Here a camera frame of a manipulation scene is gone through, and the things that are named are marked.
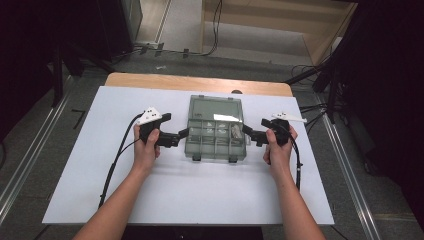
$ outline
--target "forearm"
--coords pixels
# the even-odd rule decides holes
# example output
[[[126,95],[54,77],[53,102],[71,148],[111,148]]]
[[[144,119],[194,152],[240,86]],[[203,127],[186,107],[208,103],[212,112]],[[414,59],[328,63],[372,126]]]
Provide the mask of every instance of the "forearm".
[[[132,169],[74,239],[121,239],[147,173]]]
[[[276,179],[287,239],[325,239],[297,189],[289,170]]]

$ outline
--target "gray plastic container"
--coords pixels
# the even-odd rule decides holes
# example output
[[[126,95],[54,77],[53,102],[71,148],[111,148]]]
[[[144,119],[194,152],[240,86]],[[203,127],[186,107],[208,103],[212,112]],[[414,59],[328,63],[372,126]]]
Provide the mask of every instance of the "gray plastic container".
[[[243,160],[246,141],[242,123],[240,99],[191,96],[186,156],[193,161],[209,158],[236,163]]]

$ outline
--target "black cable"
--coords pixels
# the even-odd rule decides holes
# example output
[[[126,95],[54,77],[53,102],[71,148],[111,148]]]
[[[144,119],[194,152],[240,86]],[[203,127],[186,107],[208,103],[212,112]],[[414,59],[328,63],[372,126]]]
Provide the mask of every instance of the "black cable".
[[[219,16],[218,16],[218,23],[215,30],[215,18],[216,18],[216,14],[218,13],[218,9],[219,9]],[[215,14],[213,16],[213,34],[214,34],[215,41],[214,41],[212,49],[205,56],[212,54],[218,48],[218,39],[219,39],[218,31],[219,31],[219,23],[221,21],[221,13],[222,13],[222,0],[219,1],[218,6],[215,9]]]
[[[1,149],[3,151],[3,155],[1,157],[1,163],[0,163],[0,170],[3,168],[4,163],[6,162],[6,146],[4,145],[4,142],[0,143]]]
[[[299,109],[301,110],[301,113],[310,112],[312,110],[319,109],[319,108],[327,108],[327,104],[322,103],[322,104],[317,104],[312,106],[299,107]]]
[[[37,236],[35,236],[35,238],[34,238],[34,240],[38,240],[38,239],[40,239],[40,237],[47,231],[47,229],[49,229],[49,227],[50,227],[51,225],[46,225],[44,228],[43,228],[43,230],[41,230],[38,234],[37,234]]]
[[[124,58],[125,58],[125,56],[121,56],[118,60],[116,60],[115,62],[112,62],[110,65],[114,66],[114,65],[120,63]]]
[[[296,141],[291,135],[290,131],[283,126],[280,126],[280,129],[283,129],[289,135],[289,139],[292,142],[292,147],[296,153],[296,187],[300,191],[300,179],[301,179],[301,168],[303,164],[300,162],[299,148],[297,147]]]
[[[321,62],[318,65],[316,65],[316,66],[314,66],[314,65],[295,65],[295,66],[293,66],[292,69],[291,69],[291,77],[294,78],[293,71],[297,67],[303,67],[302,70],[301,70],[301,74],[304,72],[305,68],[307,68],[307,67],[314,68],[315,69],[315,75],[317,75],[317,77],[318,77],[318,73],[320,73],[320,71],[316,70],[316,67],[321,65],[327,59],[329,59],[332,55],[333,55],[333,46],[330,47],[330,54],[328,54],[324,59],[322,59]],[[308,81],[311,81],[311,82],[315,81],[315,80],[312,80],[310,78],[305,78],[305,79],[308,80]]]
[[[336,227],[331,226],[332,229],[334,229],[334,231],[336,231],[336,233],[338,233],[342,238],[349,240],[347,237],[345,237],[345,235],[343,235],[339,230],[336,229]]]
[[[103,192],[102,192],[102,195],[100,195],[99,208],[100,208],[100,207],[103,205],[103,203],[105,202],[107,189],[109,188],[109,183],[110,183],[110,180],[111,180],[111,178],[112,178],[113,171],[115,170],[116,163],[118,162],[118,158],[119,158],[119,156],[121,156],[121,154],[122,154],[122,153],[123,153],[123,152],[124,152],[124,151],[125,151],[125,150],[129,147],[129,146],[133,145],[135,142],[137,142],[138,140],[140,140],[140,139],[136,139],[134,142],[132,142],[132,143],[128,144],[128,145],[127,145],[127,146],[126,146],[126,147],[122,150],[122,148],[123,148],[123,146],[124,146],[124,144],[125,144],[125,139],[127,139],[127,136],[128,136],[129,131],[131,130],[131,127],[133,126],[134,122],[135,122],[138,118],[140,118],[142,115],[143,115],[143,114],[138,114],[137,116],[135,116],[135,117],[134,117],[134,119],[131,121],[131,123],[128,125],[127,131],[125,132],[124,137],[123,137],[123,139],[122,139],[121,146],[119,147],[119,150],[118,150],[118,152],[116,153],[115,160],[113,161],[112,165],[110,166],[109,172],[108,172],[108,174],[107,174],[106,182],[105,182],[105,185],[104,185],[104,187],[103,187]]]
[[[325,112],[323,111],[323,112],[321,112],[319,115],[318,115],[318,117],[316,117],[316,118],[314,118],[311,122],[313,122],[312,123],[312,125],[311,125],[311,127],[309,128],[309,130],[308,130],[308,132],[306,133],[306,134],[309,134],[309,132],[311,131],[311,129],[315,126],[315,124],[318,122],[318,120],[320,119],[320,118],[322,118],[322,116],[324,116],[324,114],[325,114]]]

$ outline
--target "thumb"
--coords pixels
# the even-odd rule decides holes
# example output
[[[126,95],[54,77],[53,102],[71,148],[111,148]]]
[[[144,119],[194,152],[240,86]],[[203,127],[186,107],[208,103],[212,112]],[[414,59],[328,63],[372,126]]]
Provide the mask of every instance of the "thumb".
[[[140,138],[140,125],[134,124],[134,140],[137,140]]]
[[[268,129],[266,131],[266,138],[268,139],[268,145],[271,149],[278,147],[277,138],[275,137],[274,131]]]
[[[147,138],[146,148],[154,149],[155,143],[159,139],[159,133],[159,129],[153,129],[153,131],[149,134],[149,137]]]

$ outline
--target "metal frame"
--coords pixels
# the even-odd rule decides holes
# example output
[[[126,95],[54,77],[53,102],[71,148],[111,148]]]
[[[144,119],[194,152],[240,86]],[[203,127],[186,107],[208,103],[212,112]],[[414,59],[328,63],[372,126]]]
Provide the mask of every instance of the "metal frame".
[[[316,98],[318,103],[324,103],[321,94],[317,94]],[[337,160],[340,163],[340,167],[355,205],[356,212],[358,213],[359,220],[361,221],[362,227],[364,228],[365,235],[367,236],[367,239],[381,239],[371,210],[369,209],[361,187],[356,180],[355,173],[353,172],[349,158],[340,140],[337,127],[335,124],[331,123],[327,115],[323,117],[323,120],[328,136],[330,137],[331,143],[333,144]]]
[[[38,156],[40,155],[41,150],[43,149],[44,144],[50,136],[51,131],[56,125],[57,120],[65,108],[69,95],[71,94],[74,86],[76,85],[76,80],[74,77],[69,76],[66,80],[65,85],[65,94],[62,100],[59,102],[56,108],[52,108],[48,113],[46,120],[32,141],[30,147],[22,158],[18,168],[13,174],[12,178],[9,180],[6,188],[0,195],[0,226],[2,225],[4,219],[9,213],[16,197],[19,194],[22,186],[25,183],[29,173],[31,172],[32,167],[37,161]]]

